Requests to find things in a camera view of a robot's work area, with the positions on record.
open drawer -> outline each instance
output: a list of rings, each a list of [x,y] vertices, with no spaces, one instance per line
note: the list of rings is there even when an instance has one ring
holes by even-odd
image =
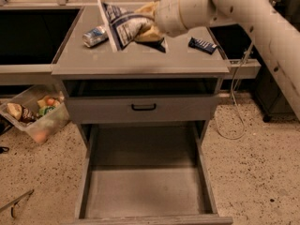
[[[218,215],[200,137],[194,123],[93,125],[74,224],[232,224]]]

drawer handle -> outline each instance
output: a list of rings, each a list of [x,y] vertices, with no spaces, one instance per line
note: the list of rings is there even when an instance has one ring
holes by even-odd
[[[150,105],[134,105],[134,104],[131,104],[131,109],[133,111],[136,111],[136,112],[153,111],[156,108],[157,108],[156,103],[150,104]]]

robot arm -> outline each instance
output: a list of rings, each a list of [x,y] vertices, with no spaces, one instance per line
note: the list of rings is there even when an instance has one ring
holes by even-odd
[[[246,31],[300,119],[300,34],[268,0],[161,0],[155,13],[159,30],[170,36],[226,18]]]

gray cabinet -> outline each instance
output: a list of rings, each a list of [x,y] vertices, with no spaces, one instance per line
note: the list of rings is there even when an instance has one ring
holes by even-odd
[[[218,215],[201,148],[227,61],[188,47],[191,36],[212,41],[207,29],[166,37],[166,53],[85,48],[100,23],[85,7],[52,71],[87,145],[74,224],[232,224]]]
[[[273,116],[294,114],[267,67],[261,68],[256,79],[255,97],[265,112],[264,122],[269,122]]]

drawer front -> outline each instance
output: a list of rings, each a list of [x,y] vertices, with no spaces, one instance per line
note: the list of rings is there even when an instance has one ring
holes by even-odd
[[[78,124],[194,121],[210,119],[218,96],[153,98],[70,98],[70,118]]]

